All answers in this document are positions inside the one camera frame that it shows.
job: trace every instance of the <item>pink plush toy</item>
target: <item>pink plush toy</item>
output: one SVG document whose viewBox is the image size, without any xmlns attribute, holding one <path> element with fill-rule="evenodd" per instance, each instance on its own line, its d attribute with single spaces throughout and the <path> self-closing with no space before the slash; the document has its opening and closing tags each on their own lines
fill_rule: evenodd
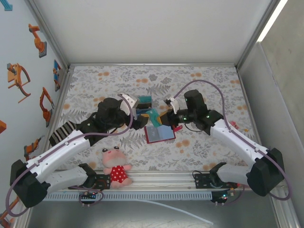
<svg viewBox="0 0 304 228">
<path fill-rule="evenodd" d="M 117 189 L 126 185 L 132 184 L 132 179 L 128 178 L 125 171 L 132 168 L 131 165 L 126 165 L 127 158 L 119 150 L 118 146 L 112 149 L 103 149 L 103 165 L 104 174 L 110 174 L 111 188 Z"/>
</svg>

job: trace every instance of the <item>white cable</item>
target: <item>white cable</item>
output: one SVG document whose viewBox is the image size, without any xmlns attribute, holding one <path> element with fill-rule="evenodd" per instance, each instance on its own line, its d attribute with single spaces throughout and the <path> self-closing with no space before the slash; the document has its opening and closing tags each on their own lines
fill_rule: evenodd
<svg viewBox="0 0 304 228">
<path fill-rule="evenodd" d="M 149 201 L 149 200 L 143 200 L 143 199 L 137 199 L 137 200 L 135 200 L 135 201 L 144 202 L 144 203 L 151 203 L 151 204 L 156 204 L 156 205 L 159 205 L 159 206 L 162 206 L 162 207 L 165 207 L 165 208 L 170 208 L 170 209 L 172 209 L 172 210 L 176 210 L 176 211 L 179 211 L 179 212 L 181 212 L 181 213 L 190 215 L 190 216 L 192 216 L 192 217 L 194 217 L 194 218 L 196 218 L 196 219 L 199 219 L 199 220 L 201 220 L 201 221 L 203 221 L 203 222 L 206 222 L 206 223 L 209 223 L 209 224 L 213 225 L 213 222 L 210 222 L 210 221 L 208 221 L 208 220 L 206 220 L 206 219 L 204 219 L 204 218 L 201 218 L 201 217 L 199 217 L 199 216 L 193 215 L 193 214 L 191 214 L 190 212 L 187 212 L 187 211 L 185 211 L 185 210 L 178 209 L 178 208 L 174 208 L 174 207 L 168 206 L 168 205 L 166 205 L 166 204 L 162 204 L 162 203 L 158 203 L 158 202 L 154 202 L 154 201 Z"/>
</svg>

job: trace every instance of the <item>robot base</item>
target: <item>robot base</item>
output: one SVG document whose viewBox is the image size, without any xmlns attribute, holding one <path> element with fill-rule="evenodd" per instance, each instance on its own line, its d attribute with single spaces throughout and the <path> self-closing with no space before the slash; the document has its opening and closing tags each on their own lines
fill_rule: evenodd
<svg viewBox="0 0 304 228">
<path fill-rule="evenodd" d="M 194 174 L 195 178 L 195 187 L 196 189 L 236 189 L 238 185 L 236 183 L 224 183 L 222 182 L 221 185 L 215 186 L 212 183 L 211 177 L 209 173 L 196 173 Z"/>
<path fill-rule="evenodd" d="M 94 186 L 92 188 L 103 191 L 105 189 L 110 189 L 110 185 L 110 175 L 96 174 Z"/>
<path fill-rule="evenodd" d="M 47 42 L 43 42 L 44 43 L 44 51 L 43 52 L 39 52 L 39 58 L 42 58 L 44 56 L 47 55 Z"/>
<path fill-rule="evenodd" d="M 49 110 L 49 112 L 50 112 L 50 115 L 51 115 L 51 117 L 52 117 L 52 114 L 53 114 L 53 110 L 52 109 L 50 109 Z M 49 121 L 46 121 L 46 127 L 48 127 L 49 126 L 49 122 L 51 121 L 51 119 L 49 120 Z"/>
</svg>

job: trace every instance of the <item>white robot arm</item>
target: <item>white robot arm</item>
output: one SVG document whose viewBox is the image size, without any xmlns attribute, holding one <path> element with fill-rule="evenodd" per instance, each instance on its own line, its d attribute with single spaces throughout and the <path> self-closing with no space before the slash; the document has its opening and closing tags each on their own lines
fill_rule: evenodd
<svg viewBox="0 0 304 228">
<path fill-rule="evenodd" d="M 13 187 L 27 208 L 37 205 L 46 195 L 57 190 L 70 186 L 91 188 L 95 184 L 96 173 L 87 164 L 80 164 L 67 171 L 54 171 L 76 154 L 106 137 L 109 130 L 124 124 L 137 130 L 147 124 L 147 117 L 141 116 L 137 120 L 133 119 L 132 108 L 136 107 L 137 98 L 127 94 L 122 94 L 120 97 L 123 100 L 106 98 L 100 102 L 96 113 L 84 120 L 67 138 L 42 155 L 27 163 L 23 163 L 21 160 L 13 163 L 10 177 L 11 185 L 22 173 L 30 169 Z"/>
<path fill-rule="evenodd" d="M 181 123 L 195 123 L 198 129 L 222 141 L 248 165 L 219 163 L 210 170 L 213 186 L 221 187 L 226 182 L 240 183 L 249 185 L 256 194 L 265 196 L 284 179 L 278 168 L 267 158 L 273 159 L 284 170 L 283 157 L 279 150 L 269 150 L 250 140 L 231 126 L 220 113 L 208 110 L 198 90 L 190 90 L 184 97 L 188 109 L 181 110 L 178 105 L 174 107 L 175 103 L 170 98 L 165 102 L 171 105 L 173 110 L 162 113 L 158 121 L 174 127 Z"/>
</svg>

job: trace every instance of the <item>gray wall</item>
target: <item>gray wall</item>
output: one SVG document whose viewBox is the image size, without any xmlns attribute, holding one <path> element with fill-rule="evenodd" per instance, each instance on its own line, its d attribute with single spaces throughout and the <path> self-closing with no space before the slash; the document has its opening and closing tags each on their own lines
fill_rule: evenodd
<svg viewBox="0 0 304 228">
<path fill-rule="evenodd" d="M 304 144 L 304 1 L 289 0 L 261 44 Z"/>
<path fill-rule="evenodd" d="M 304 226 L 304 148 L 260 43 L 251 50 L 239 74 L 262 144 L 282 152 L 294 190 L 292 201 Z"/>
</svg>

